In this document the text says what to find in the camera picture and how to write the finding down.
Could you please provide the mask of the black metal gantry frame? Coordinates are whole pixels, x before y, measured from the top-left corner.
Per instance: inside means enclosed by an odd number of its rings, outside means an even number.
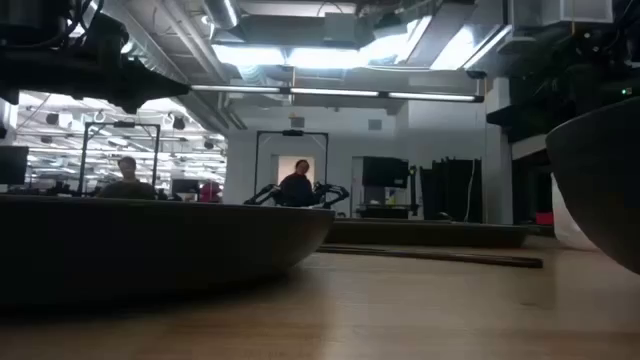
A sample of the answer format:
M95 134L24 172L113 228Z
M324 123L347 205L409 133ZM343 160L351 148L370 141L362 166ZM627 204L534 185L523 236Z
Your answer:
M303 136L322 136L325 140L325 145L324 145L324 158L325 158L325 164L324 164L324 178L325 180L328 179L328 159L329 159L329 148L330 148L330 135L327 132L309 132L309 131L303 131L303 130L295 130L295 129L288 129L288 130L280 130L280 131L276 131L276 130L258 130L256 131L256 137L255 137L255 152L254 152L254 178L253 178L253 190L254 190L254 194L256 195L258 192L258 168L259 168L259 154L260 154L260 146L261 146L261 142L260 142L260 138L262 135L264 134L277 134L277 135L281 135L284 137L303 137Z
M85 165L86 165L86 157L88 151L88 143L95 136L101 133L101 131L105 127L113 127L113 128L129 128L133 129L136 127L142 127L145 129L147 135L154 140L154 152L153 152L153 167L152 167L152 182L153 186L156 185L157 180L157 164L158 164L158 155L159 155L159 147L160 147L160 137L161 137L161 126L158 124L143 124L136 123L134 121L111 121L111 122L85 122L84 123L84 133L83 133L83 142L81 148L81 162L79 168L79 178L78 178L78 186L77 192L80 195L84 194L84 177L85 177Z

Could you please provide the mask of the long LED light bar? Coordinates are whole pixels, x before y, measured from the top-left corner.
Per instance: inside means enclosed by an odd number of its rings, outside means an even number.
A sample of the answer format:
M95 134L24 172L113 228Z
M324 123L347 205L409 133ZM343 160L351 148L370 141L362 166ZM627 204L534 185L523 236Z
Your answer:
M484 97L480 95L461 95L448 93L419 93L419 92L395 92L372 91L353 89L328 89L308 87L269 87L269 86L234 86L234 85L191 85L192 91L261 94L261 95L313 95L313 96L337 96L358 97L410 101L436 101L481 103Z

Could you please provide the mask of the person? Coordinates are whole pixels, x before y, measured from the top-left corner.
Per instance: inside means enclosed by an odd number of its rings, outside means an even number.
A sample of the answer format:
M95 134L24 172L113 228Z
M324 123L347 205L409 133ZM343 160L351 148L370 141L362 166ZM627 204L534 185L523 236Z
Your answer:
M282 204L288 207L306 207L314 203L314 192L306 174L310 168L307 160L298 160L294 172L279 184Z
M97 196L99 198L112 199L134 199L134 200L155 200L155 188L149 184L141 182L136 176L137 163L130 156L122 157L118 161L118 167L122 179L108 184Z

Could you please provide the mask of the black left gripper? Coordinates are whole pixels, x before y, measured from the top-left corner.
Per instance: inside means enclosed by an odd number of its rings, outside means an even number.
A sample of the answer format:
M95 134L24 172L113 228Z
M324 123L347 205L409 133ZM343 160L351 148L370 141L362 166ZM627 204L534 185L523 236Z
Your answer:
M29 90L118 102L125 113L136 114L148 98L190 92L189 85L140 64L127 64L121 75L122 89L131 97L118 100L118 52L0 49L0 99L11 104L18 103L21 90Z

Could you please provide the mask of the black curtain panels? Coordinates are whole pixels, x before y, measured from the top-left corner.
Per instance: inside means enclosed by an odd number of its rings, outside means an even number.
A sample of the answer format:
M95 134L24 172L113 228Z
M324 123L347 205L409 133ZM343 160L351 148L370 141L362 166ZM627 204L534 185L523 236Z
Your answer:
M419 168L423 218L483 223L482 162L441 158Z

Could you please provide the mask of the silver ventilation duct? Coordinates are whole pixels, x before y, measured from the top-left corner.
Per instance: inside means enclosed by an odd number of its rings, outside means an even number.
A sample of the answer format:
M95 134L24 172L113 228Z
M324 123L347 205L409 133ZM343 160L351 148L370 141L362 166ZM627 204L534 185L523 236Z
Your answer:
M202 0L202 5L216 28L227 30L240 22L241 11L236 0Z

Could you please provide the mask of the black round plate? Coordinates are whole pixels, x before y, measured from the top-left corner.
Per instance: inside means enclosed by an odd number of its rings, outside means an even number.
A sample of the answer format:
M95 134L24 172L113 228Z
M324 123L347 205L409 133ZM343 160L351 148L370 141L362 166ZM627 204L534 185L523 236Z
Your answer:
M145 299L279 275L330 210L0 195L0 308Z

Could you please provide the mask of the brown plastic tray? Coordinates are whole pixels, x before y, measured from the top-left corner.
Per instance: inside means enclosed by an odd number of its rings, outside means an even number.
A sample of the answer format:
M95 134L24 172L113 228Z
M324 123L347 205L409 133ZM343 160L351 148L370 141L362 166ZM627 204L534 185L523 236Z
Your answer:
M519 248L527 235L526 227L512 225L399 219L336 219L324 243Z

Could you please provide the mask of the red chair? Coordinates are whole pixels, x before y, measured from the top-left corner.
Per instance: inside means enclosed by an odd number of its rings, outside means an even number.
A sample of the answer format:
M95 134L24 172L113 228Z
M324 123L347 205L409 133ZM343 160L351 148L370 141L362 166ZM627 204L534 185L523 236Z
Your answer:
M221 192L222 189L218 182L207 182L200 187L198 201L204 203L221 203Z

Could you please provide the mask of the black bowl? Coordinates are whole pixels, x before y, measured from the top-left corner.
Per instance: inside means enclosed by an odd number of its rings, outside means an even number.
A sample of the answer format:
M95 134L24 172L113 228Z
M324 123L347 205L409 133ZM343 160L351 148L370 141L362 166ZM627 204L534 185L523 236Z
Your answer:
M605 255L640 275L640 98L557 126L546 150L573 220Z

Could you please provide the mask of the black desk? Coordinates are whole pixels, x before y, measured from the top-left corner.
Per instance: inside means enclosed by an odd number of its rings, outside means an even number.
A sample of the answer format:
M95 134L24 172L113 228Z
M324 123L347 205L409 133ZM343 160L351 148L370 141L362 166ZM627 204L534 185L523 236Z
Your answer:
M417 216L417 204L361 204L355 210L360 218L368 219L408 219Z

